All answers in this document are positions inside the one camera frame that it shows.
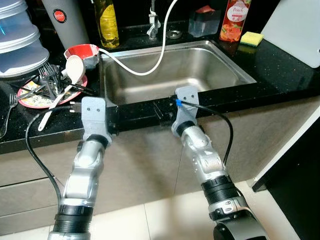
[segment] white cutting board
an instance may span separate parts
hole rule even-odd
[[[310,67],[320,66],[320,0],[281,0],[261,33]]]

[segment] tiled floor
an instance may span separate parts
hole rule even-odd
[[[236,184],[271,240],[299,240],[268,191]],[[91,240],[211,240],[214,223],[201,191],[93,217]],[[52,226],[0,236],[0,240],[46,240]]]

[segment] kitchen counter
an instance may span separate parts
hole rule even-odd
[[[159,40],[150,41],[145,36],[145,29],[139,31],[137,29],[135,27],[119,31],[120,39],[125,39],[125,41],[116,51],[161,45]],[[305,65],[266,40],[254,48],[219,41],[216,35],[195,39],[184,34],[178,40],[169,39],[167,44],[199,40],[215,41],[227,56],[257,81],[252,84],[200,92],[199,103],[201,105],[226,113],[320,95],[320,69],[313,69]],[[51,59],[50,63],[64,65],[63,54]],[[99,91],[102,83],[99,80],[98,68],[87,72],[86,75],[89,81],[88,87]],[[8,95],[12,91],[14,91],[13,87],[0,80],[0,125],[7,113]],[[81,94],[74,100],[80,102],[83,96],[85,95]],[[119,132],[155,125],[169,127],[177,112],[174,99],[173,95],[162,99],[110,107],[108,109],[110,130],[116,135]],[[0,139],[0,154],[26,149],[24,140],[26,127],[39,112],[38,109],[26,108],[20,104],[12,110],[7,134]],[[207,112],[200,110],[197,117],[208,115]],[[35,123],[30,131],[30,135],[33,136],[31,143],[34,147],[80,140],[83,134],[81,115],[67,111],[53,114],[44,131],[38,132],[37,128],[38,123]]]

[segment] stainless steel sink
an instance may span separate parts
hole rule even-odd
[[[114,56],[129,68],[146,72],[156,64],[160,51],[161,47],[153,47]],[[116,105],[166,98],[188,85],[203,92],[256,83],[210,41],[167,46],[160,66],[147,76],[133,75],[103,55],[100,77],[105,96]]]

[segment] black power cord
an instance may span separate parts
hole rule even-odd
[[[217,115],[220,118],[222,118],[228,124],[229,129],[230,129],[230,137],[229,137],[229,143],[228,143],[228,146],[226,148],[224,159],[223,159],[223,163],[224,163],[224,165],[226,165],[227,164],[227,160],[228,160],[228,156],[229,156],[229,153],[230,153],[230,149],[231,149],[231,146],[232,146],[232,143],[233,143],[233,140],[234,140],[234,128],[232,127],[232,123],[230,122],[229,118],[227,118],[222,113],[220,113],[220,112],[218,112],[216,110],[213,110],[213,109],[211,109],[209,107],[206,107],[206,106],[197,105],[197,104],[186,102],[186,101],[180,101],[180,102],[182,104],[189,105],[191,107],[196,107],[198,109],[202,109],[202,110],[205,110],[205,111],[207,111],[209,113]]]
[[[39,157],[37,156],[37,154],[35,153],[35,151],[33,150],[31,144],[30,144],[30,136],[29,136],[29,131],[30,128],[32,126],[32,124],[42,115],[45,115],[48,112],[56,112],[56,111],[61,111],[61,110],[70,110],[71,106],[57,106],[53,109],[48,109],[48,110],[44,110],[42,112],[40,112],[39,114],[37,114],[28,124],[28,127],[25,130],[25,144],[26,147],[29,151],[29,153],[31,154],[31,156],[33,157],[33,159],[36,161],[36,163],[40,166],[40,168],[44,171],[44,173],[48,176],[50,182],[52,183],[52,186],[55,190],[56,193],[56,197],[57,197],[57,201],[58,201],[58,208],[61,204],[61,193],[58,187],[58,184],[54,178],[54,175],[50,172],[50,170],[44,165],[44,163],[39,159]]]

